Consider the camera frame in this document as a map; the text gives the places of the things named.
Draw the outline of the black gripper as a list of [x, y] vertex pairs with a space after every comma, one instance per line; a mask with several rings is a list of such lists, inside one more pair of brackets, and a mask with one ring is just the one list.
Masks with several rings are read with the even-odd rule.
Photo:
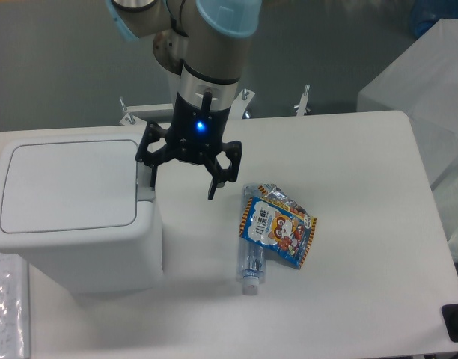
[[[212, 200], [216, 189], [222, 188], [226, 182], [237, 181], [242, 159], [242, 142], [222, 142], [230, 109], [213, 111], [211, 105], [216, 104], [216, 99], [209, 91], [204, 91], [201, 100], [201, 105], [197, 107], [178, 94], [169, 130], [163, 129], [154, 121], [147, 122], [135, 160], [151, 169], [151, 188], [156, 187], [158, 167], [174, 159], [176, 148], [179, 147], [186, 149], [182, 161], [203, 163], [210, 173], [212, 181], [208, 200]], [[165, 140], [165, 145], [151, 152], [149, 146], [160, 139]], [[227, 168], [219, 164], [217, 155], [220, 153], [224, 153], [230, 161]]]

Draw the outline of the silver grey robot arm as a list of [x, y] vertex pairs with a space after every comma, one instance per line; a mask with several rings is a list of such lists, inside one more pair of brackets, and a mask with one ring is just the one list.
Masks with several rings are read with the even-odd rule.
[[180, 77], [171, 124], [163, 129], [148, 122], [135, 159], [151, 169], [151, 185], [158, 167], [172, 159], [203, 165], [212, 177], [212, 199], [239, 173], [242, 144], [222, 137], [261, 1], [108, 1], [106, 6], [127, 39], [161, 31], [183, 38], [183, 48], [171, 54]]

